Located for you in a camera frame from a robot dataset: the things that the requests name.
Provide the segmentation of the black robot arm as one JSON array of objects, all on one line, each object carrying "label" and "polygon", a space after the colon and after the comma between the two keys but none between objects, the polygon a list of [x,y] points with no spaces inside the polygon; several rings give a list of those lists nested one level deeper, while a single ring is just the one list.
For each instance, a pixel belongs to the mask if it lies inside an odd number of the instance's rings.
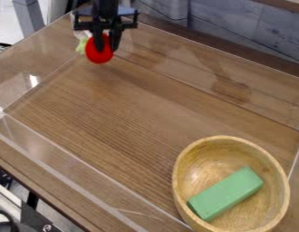
[{"label": "black robot arm", "polygon": [[82,22],[84,9],[74,11],[74,30],[88,30],[94,35],[94,44],[99,52],[111,44],[111,51],[119,49],[123,33],[127,29],[138,28],[139,11],[120,6],[119,0],[91,0],[88,22]]}]

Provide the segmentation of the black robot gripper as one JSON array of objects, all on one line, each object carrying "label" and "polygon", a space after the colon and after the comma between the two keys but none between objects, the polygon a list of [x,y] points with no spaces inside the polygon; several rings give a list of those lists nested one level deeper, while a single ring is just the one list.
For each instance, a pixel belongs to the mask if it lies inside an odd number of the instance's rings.
[{"label": "black robot gripper", "polygon": [[[123,30],[138,28],[139,11],[134,7],[120,6],[118,15],[111,15],[108,17],[94,14],[92,11],[92,6],[87,6],[72,12],[75,31],[92,30],[96,24],[99,25],[99,28],[104,30],[115,28],[122,28]],[[122,37],[122,30],[111,30],[111,50],[114,52],[119,49]],[[94,40],[96,49],[102,52],[104,50],[104,38],[102,30],[96,30],[94,32]]]}]

